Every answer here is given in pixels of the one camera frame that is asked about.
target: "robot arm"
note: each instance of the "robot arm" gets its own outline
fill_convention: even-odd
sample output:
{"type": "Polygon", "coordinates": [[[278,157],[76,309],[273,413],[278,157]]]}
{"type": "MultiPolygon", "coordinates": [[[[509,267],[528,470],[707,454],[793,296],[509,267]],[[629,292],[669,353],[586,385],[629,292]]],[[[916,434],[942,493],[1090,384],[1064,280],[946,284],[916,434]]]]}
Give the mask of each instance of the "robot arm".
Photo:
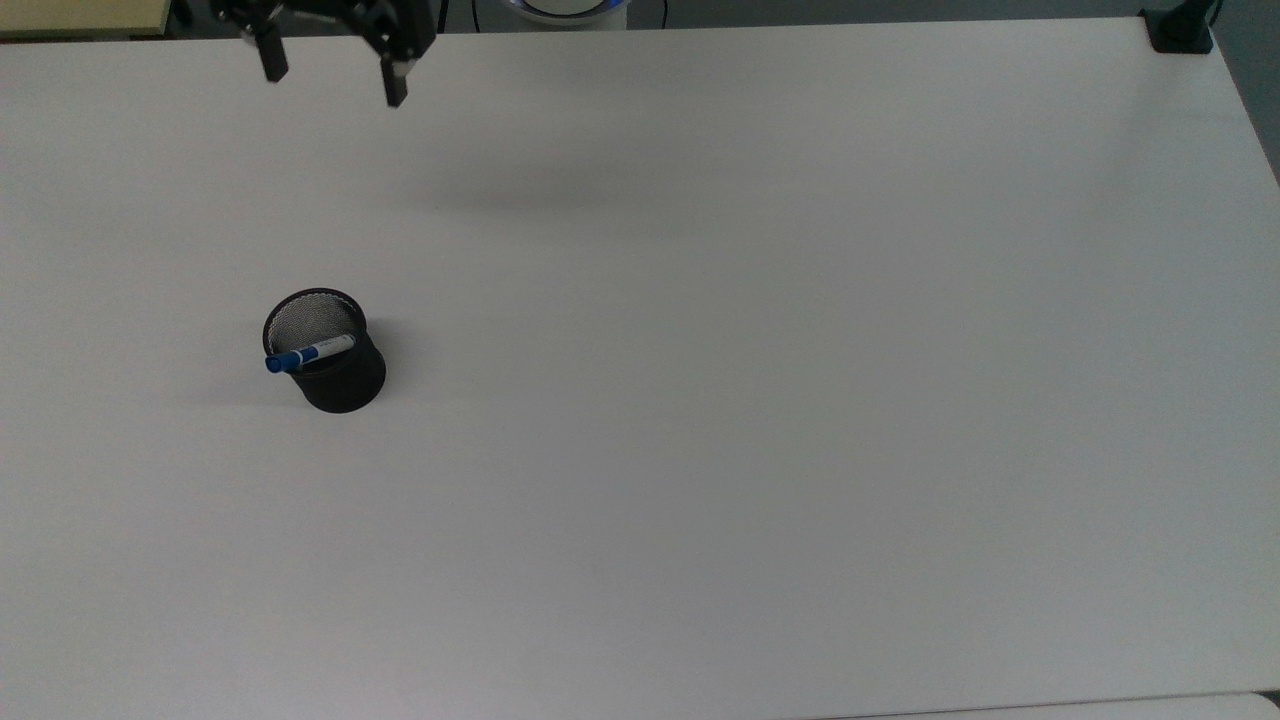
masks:
{"type": "Polygon", "coordinates": [[[234,23],[257,46],[266,79],[289,72],[275,17],[284,9],[340,20],[381,58],[387,104],[398,108],[408,95],[408,70],[435,41],[426,0],[210,0],[214,15],[234,23]]]}

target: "black mesh pen holder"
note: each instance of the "black mesh pen holder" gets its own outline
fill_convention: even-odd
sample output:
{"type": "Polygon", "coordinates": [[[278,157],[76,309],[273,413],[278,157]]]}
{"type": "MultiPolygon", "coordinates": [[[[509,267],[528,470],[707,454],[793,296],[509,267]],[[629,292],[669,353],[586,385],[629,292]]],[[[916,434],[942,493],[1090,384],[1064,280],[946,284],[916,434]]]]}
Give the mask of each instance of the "black mesh pen holder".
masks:
{"type": "Polygon", "coordinates": [[[312,406],[325,413],[351,413],[378,396],[387,379],[383,354],[369,337],[365,311],[344,292],[315,287],[285,297],[262,325],[269,356],[351,334],[355,346],[285,373],[312,406]]]}

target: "marker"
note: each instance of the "marker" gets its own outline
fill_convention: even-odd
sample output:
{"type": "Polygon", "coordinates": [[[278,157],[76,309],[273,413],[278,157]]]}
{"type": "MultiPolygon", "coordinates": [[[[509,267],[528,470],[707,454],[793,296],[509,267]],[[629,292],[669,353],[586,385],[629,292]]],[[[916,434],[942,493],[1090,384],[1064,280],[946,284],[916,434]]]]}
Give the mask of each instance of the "marker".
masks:
{"type": "Polygon", "coordinates": [[[330,355],[344,352],[352,347],[356,347],[356,336],[340,334],[329,340],[321,340],[320,342],[301,350],[291,350],[288,352],[271,355],[266,359],[266,369],[273,373],[283,373],[284,370],[300,368],[307,363],[320,360],[321,357],[329,357],[330,355]]]}

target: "table surface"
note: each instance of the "table surface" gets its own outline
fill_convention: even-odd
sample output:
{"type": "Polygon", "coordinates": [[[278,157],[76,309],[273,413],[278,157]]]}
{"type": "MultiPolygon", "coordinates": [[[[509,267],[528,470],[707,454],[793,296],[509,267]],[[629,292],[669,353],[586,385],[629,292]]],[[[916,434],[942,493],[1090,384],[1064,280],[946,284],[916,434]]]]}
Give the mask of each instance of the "table surface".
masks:
{"type": "Polygon", "coordinates": [[[0,37],[160,35],[169,0],[4,0],[0,37]]]}
{"type": "Polygon", "coordinates": [[[1280,191],[1140,20],[0,47],[0,705],[1280,684],[1280,191]],[[262,369],[353,295],[351,415],[262,369]]]}

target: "pen holder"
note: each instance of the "pen holder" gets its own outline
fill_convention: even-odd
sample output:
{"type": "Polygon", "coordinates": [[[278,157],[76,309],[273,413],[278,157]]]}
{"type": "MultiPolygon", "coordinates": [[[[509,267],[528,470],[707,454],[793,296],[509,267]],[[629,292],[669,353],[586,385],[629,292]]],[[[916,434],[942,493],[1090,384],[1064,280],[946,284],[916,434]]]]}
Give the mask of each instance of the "pen holder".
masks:
{"type": "Polygon", "coordinates": [[[356,345],[287,370],[307,402],[325,413],[358,410],[383,389],[387,364],[369,337],[365,311],[349,295],[316,287],[282,300],[262,325],[262,350],[268,355],[301,350],[340,334],[355,336],[356,345]]]}

